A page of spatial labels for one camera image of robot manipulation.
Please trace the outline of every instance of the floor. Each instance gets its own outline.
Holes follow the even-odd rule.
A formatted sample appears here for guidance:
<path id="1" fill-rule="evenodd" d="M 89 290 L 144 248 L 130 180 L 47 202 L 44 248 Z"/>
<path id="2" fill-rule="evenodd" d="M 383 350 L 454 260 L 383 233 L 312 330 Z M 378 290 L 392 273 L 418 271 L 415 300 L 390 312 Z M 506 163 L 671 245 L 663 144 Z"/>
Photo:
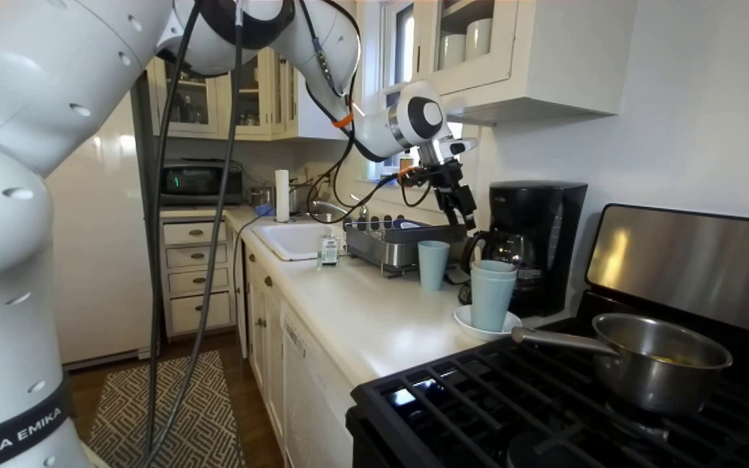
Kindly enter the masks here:
<path id="1" fill-rule="evenodd" d="M 192 339 L 169 342 L 165 358 L 188 355 Z M 281 468 L 285 458 L 275 443 L 262 398 L 253 380 L 249 364 L 239 355 L 236 332 L 218 332 L 203 339 L 203 350 L 218 350 L 225 360 L 225 375 L 230 385 L 230 398 L 235 403 L 239 437 L 244 443 L 248 468 Z M 109 364 L 100 368 L 70 372 L 70 398 L 80 440 L 89 440 L 93 410 L 100 403 L 101 385 L 109 372 L 140 367 L 140 360 Z"/>

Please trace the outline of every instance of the white countertop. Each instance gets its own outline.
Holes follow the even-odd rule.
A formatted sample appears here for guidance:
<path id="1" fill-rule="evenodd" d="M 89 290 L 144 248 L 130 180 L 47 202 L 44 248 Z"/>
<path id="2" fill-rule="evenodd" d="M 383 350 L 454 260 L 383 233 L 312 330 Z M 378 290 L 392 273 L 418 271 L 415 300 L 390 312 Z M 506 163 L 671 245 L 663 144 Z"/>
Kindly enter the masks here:
<path id="1" fill-rule="evenodd" d="M 231 229 L 249 217 L 253 211 L 226 213 Z M 249 226 L 243 239 L 351 385 L 482 342 L 464 334 L 454 320 L 460 306 L 455 286 L 425 290 L 416 274 L 385 278 L 356 258 L 342 258 L 337 267 L 318 267 L 318 260 L 281 263 Z"/>

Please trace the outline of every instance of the oven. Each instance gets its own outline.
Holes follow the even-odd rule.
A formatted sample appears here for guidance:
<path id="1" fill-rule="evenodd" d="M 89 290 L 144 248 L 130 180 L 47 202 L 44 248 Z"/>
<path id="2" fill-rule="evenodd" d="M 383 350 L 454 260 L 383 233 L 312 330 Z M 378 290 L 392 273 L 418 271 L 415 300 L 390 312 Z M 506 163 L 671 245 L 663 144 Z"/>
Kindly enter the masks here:
<path id="1" fill-rule="evenodd" d="M 641 410 L 594 355 L 511 338 L 355 389 L 355 466 L 749 466 L 749 217 L 608 206 L 576 320 L 630 312 L 724 342 L 737 364 L 697 414 Z"/>
<path id="2" fill-rule="evenodd" d="M 216 206 L 225 177 L 225 206 L 244 202 L 244 170 L 239 163 L 225 170 L 225 160 L 218 157 L 173 157 L 161 170 L 161 206 Z"/>

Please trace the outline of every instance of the black coffee maker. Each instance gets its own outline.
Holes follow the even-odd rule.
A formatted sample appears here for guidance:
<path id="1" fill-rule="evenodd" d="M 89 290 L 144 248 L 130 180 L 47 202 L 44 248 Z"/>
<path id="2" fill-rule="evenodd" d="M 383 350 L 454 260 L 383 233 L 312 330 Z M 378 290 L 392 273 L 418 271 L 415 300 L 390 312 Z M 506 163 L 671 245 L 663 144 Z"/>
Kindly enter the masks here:
<path id="1" fill-rule="evenodd" d="M 576 248 L 586 183 L 576 181 L 496 181 L 489 187 L 493 226 L 477 230 L 460 264 L 502 260 L 519 267 L 511 312 L 552 315 L 564 306 L 567 271 Z"/>

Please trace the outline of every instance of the refrigerator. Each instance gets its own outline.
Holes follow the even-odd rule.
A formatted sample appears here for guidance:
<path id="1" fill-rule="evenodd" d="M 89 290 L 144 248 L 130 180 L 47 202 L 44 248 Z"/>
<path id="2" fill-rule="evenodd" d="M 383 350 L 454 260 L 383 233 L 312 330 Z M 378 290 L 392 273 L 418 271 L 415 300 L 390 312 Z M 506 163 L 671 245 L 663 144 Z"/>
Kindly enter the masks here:
<path id="1" fill-rule="evenodd" d="M 151 255 L 130 92 L 50 177 L 62 364 L 149 354 Z"/>

